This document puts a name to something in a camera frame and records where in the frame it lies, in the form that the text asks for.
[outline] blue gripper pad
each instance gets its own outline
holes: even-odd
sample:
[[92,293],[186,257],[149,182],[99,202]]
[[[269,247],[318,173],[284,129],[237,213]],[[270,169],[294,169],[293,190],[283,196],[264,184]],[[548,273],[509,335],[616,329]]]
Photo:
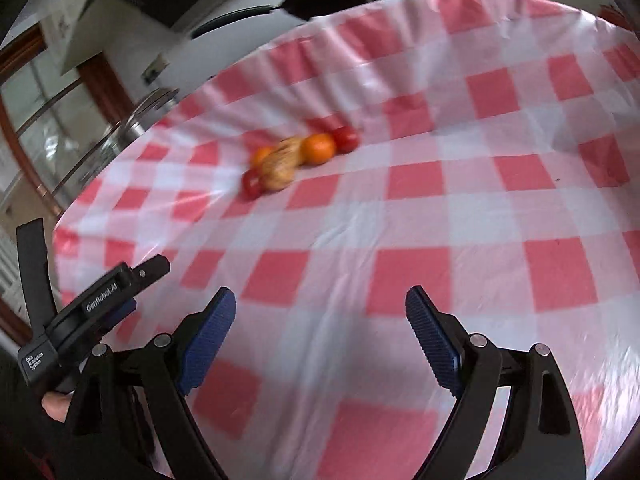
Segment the blue gripper pad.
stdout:
[[438,311],[421,286],[409,289],[404,300],[406,318],[436,376],[438,384],[458,398],[463,385],[460,380],[460,354],[438,320]]
[[191,316],[202,316],[204,320],[198,319],[201,323],[200,329],[182,351],[180,377],[176,386],[184,396],[192,388],[199,387],[207,375],[213,359],[218,354],[218,350],[220,350],[222,342],[236,318],[236,297],[228,288],[222,287],[203,312]]

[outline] orange cherry tomato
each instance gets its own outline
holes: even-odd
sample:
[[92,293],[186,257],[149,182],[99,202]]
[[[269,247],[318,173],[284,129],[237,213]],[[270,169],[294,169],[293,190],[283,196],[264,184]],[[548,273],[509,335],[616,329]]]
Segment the orange cherry tomato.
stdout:
[[302,141],[300,151],[307,164],[324,164],[335,155],[335,141],[330,134],[313,134]]
[[343,126],[332,131],[335,147],[339,153],[351,153],[360,145],[360,136],[350,126]]
[[263,146],[255,150],[255,153],[251,157],[251,167],[252,168],[260,168],[263,160],[273,153],[273,148],[271,146]]
[[264,187],[260,181],[260,171],[256,168],[251,168],[242,176],[242,191],[249,200],[255,200],[264,193]]

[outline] finger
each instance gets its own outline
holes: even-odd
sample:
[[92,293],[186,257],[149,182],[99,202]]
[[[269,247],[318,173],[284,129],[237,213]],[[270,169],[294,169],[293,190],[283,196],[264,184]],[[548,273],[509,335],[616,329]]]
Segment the finger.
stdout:
[[71,396],[59,394],[57,392],[47,392],[42,397],[42,407],[53,420],[58,422],[64,422],[66,419],[66,412],[69,410],[69,404],[71,404]]

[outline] red object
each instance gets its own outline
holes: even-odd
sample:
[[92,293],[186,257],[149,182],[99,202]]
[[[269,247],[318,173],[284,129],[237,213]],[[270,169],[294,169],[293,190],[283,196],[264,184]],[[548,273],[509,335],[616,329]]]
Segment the red object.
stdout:
[[264,192],[260,172],[255,168],[251,168],[242,176],[242,191],[249,200],[255,200]]
[[335,147],[338,148],[339,153],[351,153],[360,145],[360,136],[348,126],[332,131],[332,136],[334,136]]

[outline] food item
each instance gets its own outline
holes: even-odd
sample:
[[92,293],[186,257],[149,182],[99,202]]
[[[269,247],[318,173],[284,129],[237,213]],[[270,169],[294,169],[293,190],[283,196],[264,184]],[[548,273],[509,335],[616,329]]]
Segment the food item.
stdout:
[[271,146],[263,146],[262,148],[258,148],[255,150],[255,153],[251,157],[251,167],[252,168],[260,168],[263,160],[267,155],[273,153],[273,148]]
[[295,160],[290,153],[281,153],[279,150],[268,155],[260,168],[260,180],[264,189],[280,191],[291,184],[296,176]]
[[330,134],[313,134],[302,141],[305,162],[313,166],[324,164],[335,155],[335,141]]
[[251,168],[242,176],[242,191],[249,200],[255,200],[264,192],[260,181],[260,171],[256,168]]
[[343,126],[332,131],[335,147],[339,153],[351,153],[360,145],[360,136],[350,126]]
[[281,140],[276,146],[277,152],[291,157],[291,163],[294,166],[301,166],[305,159],[302,157],[300,146],[302,145],[302,137],[293,136]]

